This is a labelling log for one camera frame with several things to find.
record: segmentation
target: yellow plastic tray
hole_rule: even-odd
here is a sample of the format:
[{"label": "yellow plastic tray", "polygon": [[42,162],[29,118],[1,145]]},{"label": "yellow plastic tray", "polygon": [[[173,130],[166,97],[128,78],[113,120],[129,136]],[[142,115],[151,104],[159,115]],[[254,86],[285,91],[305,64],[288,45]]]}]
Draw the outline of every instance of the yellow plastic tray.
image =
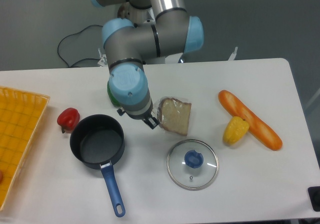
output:
[{"label": "yellow plastic tray", "polygon": [[0,86],[0,211],[28,154],[50,97]]}]

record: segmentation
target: bread in plastic bag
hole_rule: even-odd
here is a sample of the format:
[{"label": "bread in plastic bag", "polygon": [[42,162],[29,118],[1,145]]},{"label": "bread in plastic bag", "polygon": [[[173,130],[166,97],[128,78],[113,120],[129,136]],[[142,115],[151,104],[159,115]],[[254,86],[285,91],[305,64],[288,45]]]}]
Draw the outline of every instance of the bread in plastic bag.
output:
[{"label": "bread in plastic bag", "polygon": [[188,134],[190,102],[182,98],[163,97],[154,104],[154,107],[161,128],[182,136]]}]

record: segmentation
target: red bell pepper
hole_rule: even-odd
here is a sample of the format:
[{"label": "red bell pepper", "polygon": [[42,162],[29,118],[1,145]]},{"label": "red bell pepper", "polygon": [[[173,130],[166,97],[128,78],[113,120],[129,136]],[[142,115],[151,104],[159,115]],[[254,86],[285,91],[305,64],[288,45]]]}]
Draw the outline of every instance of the red bell pepper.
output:
[{"label": "red bell pepper", "polygon": [[62,133],[65,131],[72,131],[80,120],[80,114],[75,108],[67,108],[63,111],[58,119],[57,123],[61,126]]}]

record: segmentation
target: gray floor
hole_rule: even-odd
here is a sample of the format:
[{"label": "gray floor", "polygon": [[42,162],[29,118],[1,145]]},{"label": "gray floor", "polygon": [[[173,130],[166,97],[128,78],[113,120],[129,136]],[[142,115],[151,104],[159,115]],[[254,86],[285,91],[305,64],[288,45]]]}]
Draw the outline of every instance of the gray floor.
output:
[{"label": "gray floor", "polygon": [[[320,0],[185,0],[190,15],[204,25],[200,51],[188,62],[282,57],[291,64],[302,107],[320,87]],[[90,0],[0,0],[0,70],[65,68],[59,41],[90,24],[103,25],[118,5],[95,8]],[[101,29],[66,40],[61,55],[69,64],[98,58]],[[82,66],[95,66],[89,61]],[[320,101],[306,115],[320,157]]]}]

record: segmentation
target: pot lid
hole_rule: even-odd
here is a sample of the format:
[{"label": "pot lid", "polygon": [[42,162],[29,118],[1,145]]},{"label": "pot lid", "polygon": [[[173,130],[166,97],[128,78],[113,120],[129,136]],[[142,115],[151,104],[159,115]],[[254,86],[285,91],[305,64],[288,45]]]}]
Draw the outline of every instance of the pot lid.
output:
[{"label": "pot lid", "polygon": [[216,178],[219,162],[206,143],[188,139],[178,142],[167,157],[167,170],[180,187],[197,191],[208,187]]}]

